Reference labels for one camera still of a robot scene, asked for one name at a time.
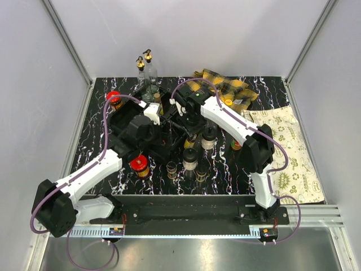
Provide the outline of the clear oil bottle gold spout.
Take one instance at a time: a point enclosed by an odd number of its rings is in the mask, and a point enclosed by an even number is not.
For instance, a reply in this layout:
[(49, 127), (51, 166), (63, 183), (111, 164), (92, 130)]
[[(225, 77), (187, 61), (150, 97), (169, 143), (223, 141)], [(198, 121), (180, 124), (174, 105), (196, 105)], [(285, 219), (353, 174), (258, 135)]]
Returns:
[(152, 64), (151, 49), (147, 49), (146, 51), (143, 52), (143, 54), (144, 54), (144, 59), (146, 61), (145, 74), (149, 79), (152, 94), (156, 94), (159, 92), (158, 76), (157, 76), (157, 69)]

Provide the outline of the yellow label bottle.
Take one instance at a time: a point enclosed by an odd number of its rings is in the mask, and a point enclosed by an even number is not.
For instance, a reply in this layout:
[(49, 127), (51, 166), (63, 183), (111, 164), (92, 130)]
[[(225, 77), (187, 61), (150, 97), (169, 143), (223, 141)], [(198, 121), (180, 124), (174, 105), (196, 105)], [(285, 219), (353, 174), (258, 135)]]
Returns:
[(184, 142), (184, 148), (188, 149), (188, 148), (193, 148), (195, 141), (197, 139), (197, 134), (193, 134), (191, 136), (188, 136)]
[(155, 103), (158, 103), (159, 105), (161, 105), (161, 95), (159, 93), (154, 93), (153, 95), (154, 101)]

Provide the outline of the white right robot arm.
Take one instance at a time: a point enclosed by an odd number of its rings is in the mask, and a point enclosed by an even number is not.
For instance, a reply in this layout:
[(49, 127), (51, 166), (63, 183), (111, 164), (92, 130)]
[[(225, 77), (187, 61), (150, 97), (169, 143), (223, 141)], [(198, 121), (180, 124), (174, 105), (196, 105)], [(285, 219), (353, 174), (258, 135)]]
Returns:
[(176, 105), (181, 116), (195, 123), (202, 119), (214, 122), (240, 144), (240, 164), (250, 173), (255, 191), (256, 206), (251, 210), (250, 219), (263, 224), (274, 220), (280, 200), (272, 188), (275, 142), (271, 128), (243, 118), (221, 101), (217, 91), (208, 88), (192, 91), (187, 86), (177, 86), (170, 103)]

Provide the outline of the black compartment organizer tray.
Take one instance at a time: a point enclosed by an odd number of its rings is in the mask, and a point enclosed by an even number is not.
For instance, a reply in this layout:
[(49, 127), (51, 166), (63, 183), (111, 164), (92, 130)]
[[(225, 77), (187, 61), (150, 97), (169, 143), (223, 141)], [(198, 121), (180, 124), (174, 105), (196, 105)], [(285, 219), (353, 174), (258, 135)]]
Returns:
[(123, 163), (129, 163), (139, 154), (151, 156), (158, 163), (167, 163), (186, 137), (200, 133), (207, 124), (201, 115), (201, 106), (213, 94), (208, 89), (192, 91), (188, 85), (181, 86), (175, 100), (181, 112), (170, 104), (171, 93), (160, 89), (162, 115), (151, 120), (139, 104), (129, 100), (108, 116), (110, 131), (107, 149), (118, 154)]

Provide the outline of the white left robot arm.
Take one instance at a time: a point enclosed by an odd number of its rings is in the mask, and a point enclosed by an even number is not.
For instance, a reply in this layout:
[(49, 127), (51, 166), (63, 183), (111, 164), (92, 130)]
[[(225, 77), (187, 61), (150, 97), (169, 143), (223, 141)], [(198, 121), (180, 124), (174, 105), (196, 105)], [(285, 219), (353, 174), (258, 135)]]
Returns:
[(155, 141), (159, 132), (159, 117), (138, 115), (118, 137), (107, 139), (104, 150), (91, 162), (56, 182), (42, 181), (32, 207), (31, 230), (41, 233), (34, 226), (35, 220), (45, 227), (44, 233), (50, 232), (54, 237), (63, 236), (75, 224), (94, 219), (117, 223), (122, 210), (121, 203), (114, 197), (103, 195), (88, 200), (82, 197), (97, 183), (134, 161)]

